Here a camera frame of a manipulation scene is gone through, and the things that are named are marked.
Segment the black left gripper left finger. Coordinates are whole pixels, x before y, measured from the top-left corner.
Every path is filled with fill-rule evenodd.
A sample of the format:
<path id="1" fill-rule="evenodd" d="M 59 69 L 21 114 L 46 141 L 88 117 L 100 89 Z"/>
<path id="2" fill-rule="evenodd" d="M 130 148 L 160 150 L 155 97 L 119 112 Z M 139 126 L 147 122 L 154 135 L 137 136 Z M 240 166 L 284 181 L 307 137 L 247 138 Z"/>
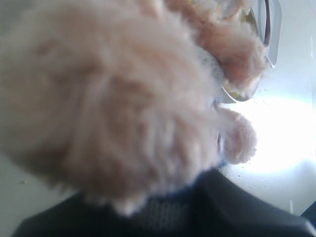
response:
<path id="1" fill-rule="evenodd" d="M 58 205 L 25 219 L 13 237 L 147 237 L 108 207 L 83 203 L 76 194 Z"/>

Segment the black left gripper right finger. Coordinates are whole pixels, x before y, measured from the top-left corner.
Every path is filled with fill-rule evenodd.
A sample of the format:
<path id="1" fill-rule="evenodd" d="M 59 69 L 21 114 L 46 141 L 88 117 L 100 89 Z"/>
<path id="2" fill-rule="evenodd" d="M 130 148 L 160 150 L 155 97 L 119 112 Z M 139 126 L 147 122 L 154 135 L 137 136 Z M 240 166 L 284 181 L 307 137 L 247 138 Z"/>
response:
<path id="1" fill-rule="evenodd" d="M 276 208 L 244 191 L 218 170 L 190 185 L 187 237 L 314 237 L 306 218 Z"/>

